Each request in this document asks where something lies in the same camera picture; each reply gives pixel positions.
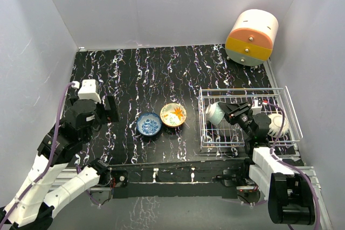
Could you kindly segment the light green bowl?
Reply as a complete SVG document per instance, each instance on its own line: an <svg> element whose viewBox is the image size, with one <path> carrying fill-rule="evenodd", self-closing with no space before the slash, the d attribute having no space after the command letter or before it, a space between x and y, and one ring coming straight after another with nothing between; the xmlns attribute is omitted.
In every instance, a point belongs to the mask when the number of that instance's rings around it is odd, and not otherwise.
<svg viewBox="0 0 345 230"><path fill-rule="evenodd" d="M205 111L206 120L215 126L221 123L224 114L218 102L208 105Z"/></svg>

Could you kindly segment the white striped bowl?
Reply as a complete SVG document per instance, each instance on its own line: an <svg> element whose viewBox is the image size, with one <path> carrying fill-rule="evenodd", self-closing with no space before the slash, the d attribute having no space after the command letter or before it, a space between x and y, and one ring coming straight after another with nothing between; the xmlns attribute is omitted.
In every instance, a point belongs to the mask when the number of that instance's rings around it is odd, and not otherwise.
<svg viewBox="0 0 345 230"><path fill-rule="evenodd" d="M271 113L268 115L271 119L271 123L269 125L268 135L271 137L278 137L281 138L288 133L289 130L289 122L287 119L283 120L283 115L279 113Z"/></svg>

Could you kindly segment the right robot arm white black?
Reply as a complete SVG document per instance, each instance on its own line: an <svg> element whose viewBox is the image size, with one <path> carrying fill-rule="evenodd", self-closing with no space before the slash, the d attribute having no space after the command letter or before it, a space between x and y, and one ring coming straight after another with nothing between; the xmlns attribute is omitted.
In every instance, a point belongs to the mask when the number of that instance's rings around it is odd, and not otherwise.
<svg viewBox="0 0 345 230"><path fill-rule="evenodd" d="M320 227L320 205L310 178L300 169L285 163L275 154L268 137L279 139L284 128L284 111L279 115L280 128L273 133L272 114L254 113L248 102L219 102L223 117L231 125L238 124L246 134L245 152L250 165L240 172L246 185L256 183L267 199L268 213L275 224L313 225Z"/></svg>

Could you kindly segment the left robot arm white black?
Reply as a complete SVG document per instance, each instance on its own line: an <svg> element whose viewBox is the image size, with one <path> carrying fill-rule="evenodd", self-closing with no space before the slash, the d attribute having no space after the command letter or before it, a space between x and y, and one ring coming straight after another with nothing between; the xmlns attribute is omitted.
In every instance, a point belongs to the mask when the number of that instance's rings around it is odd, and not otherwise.
<svg viewBox="0 0 345 230"><path fill-rule="evenodd" d="M63 185L50 191L59 174L103 125L119 121L113 95L104 101L70 100L71 106L57 118L37 149L27 177L14 198L1 208L1 225L11 229L48 229L53 218L73 199L95 185L111 181L109 166L96 158Z"/></svg>

